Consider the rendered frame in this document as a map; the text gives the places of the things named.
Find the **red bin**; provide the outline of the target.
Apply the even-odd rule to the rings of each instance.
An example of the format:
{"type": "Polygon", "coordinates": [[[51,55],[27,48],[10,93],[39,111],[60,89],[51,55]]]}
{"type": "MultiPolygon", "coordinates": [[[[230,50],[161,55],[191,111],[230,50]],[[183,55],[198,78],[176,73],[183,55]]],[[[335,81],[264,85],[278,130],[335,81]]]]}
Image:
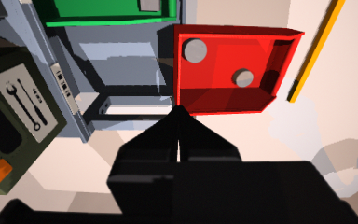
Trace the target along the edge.
{"type": "Polygon", "coordinates": [[[261,113],[277,98],[304,34],[279,27],[174,24],[175,105],[182,105],[191,116],[261,113]],[[200,38],[207,47],[199,63],[189,62],[183,53],[190,37],[200,38]],[[233,80],[241,68],[254,75],[244,88],[233,80]]]}

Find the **dark grey shelf rack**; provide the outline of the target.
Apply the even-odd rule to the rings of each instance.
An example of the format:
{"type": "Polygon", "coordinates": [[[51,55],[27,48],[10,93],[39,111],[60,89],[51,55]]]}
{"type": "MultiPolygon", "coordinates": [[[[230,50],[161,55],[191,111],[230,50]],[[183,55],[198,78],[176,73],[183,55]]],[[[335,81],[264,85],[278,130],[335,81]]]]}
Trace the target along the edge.
{"type": "Polygon", "coordinates": [[[1,2],[0,48],[30,51],[67,122],[55,138],[87,144],[95,130],[144,131],[168,115],[105,114],[110,105],[175,107],[173,25],[186,24],[186,0],[175,21],[58,27],[42,26],[32,0],[1,2]],[[81,115],[75,98],[91,92],[100,94],[81,115]]]}

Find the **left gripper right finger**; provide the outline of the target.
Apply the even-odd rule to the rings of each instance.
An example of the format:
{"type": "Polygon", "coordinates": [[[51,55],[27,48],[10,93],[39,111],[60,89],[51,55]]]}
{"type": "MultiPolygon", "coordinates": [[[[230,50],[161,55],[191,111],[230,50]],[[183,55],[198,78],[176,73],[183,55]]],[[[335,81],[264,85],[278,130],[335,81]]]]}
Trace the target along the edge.
{"type": "Polygon", "coordinates": [[[185,161],[243,161],[237,146],[194,119],[179,105],[180,161],[184,161],[184,150],[185,161]]]}

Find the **green open bin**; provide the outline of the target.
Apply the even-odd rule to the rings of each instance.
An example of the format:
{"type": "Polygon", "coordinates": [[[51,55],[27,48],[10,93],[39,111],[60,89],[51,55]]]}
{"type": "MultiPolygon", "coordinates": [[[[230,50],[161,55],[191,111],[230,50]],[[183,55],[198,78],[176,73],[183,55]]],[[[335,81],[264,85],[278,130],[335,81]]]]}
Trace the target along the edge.
{"type": "Polygon", "coordinates": [[[124,25],[171,21],[177,0],[160,0],[161,11],[142,11],[140,0],[32,0],[43,27],[124,25]]]}

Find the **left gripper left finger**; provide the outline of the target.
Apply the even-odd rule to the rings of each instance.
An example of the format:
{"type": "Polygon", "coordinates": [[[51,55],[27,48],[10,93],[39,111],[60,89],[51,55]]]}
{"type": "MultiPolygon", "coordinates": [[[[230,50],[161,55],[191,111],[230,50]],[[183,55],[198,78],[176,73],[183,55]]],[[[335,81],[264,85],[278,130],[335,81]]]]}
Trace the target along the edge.
{"type": "Polygon", "coordinates": [[[151,127],[120,146],[115,161],[168,160],[177,161],[179,141],[179,105],[151,127]],[[175,140],[175,143],[174,143],[175,140]]]}

